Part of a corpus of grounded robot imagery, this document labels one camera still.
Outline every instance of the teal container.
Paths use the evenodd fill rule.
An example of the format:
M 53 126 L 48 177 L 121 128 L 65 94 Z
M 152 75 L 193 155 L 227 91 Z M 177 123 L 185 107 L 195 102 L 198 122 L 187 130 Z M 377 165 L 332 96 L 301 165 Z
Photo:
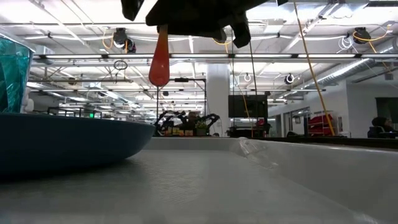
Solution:
M 0 38 L 0 113 L 19 113 L 33 52 Z

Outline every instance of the column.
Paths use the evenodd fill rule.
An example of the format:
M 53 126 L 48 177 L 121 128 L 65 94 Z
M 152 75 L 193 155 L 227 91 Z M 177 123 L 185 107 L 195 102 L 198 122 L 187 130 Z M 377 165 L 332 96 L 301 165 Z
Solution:
M 207 109 L 206 113 L 220 116 L 220 120 L 210 127 L 210 134 L 215 132 L 220 137 L 226 137 L 229 128 L 228 95 L 229 95 L 229 69 L 228 64 L 207 65 L 206 77 Z

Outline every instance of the red suspended object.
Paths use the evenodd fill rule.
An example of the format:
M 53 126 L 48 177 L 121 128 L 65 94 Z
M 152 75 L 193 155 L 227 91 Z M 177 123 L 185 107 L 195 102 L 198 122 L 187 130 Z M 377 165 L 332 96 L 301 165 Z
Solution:
M 149 70 L 149 81 L 155 86 L 165 86 L 170 80 L 169 41 L 167 25 L 160 26 L 159 38 L 152 64 Z

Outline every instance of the gray table surface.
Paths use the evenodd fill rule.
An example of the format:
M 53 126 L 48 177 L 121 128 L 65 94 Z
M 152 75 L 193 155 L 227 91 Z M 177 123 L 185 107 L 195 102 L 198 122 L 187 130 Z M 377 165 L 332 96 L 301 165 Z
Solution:
M 363 222 L 232 152 L 151 150 L 107 167 L 1 183 L 0 223 Z

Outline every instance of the dark blue bowl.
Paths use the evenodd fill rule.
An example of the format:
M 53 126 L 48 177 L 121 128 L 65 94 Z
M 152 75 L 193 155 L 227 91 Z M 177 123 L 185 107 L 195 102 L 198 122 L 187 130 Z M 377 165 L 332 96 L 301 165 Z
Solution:
M 117 162 L 138 153 L 154 128 L 105 119 L 0 113 L 0 176 Z

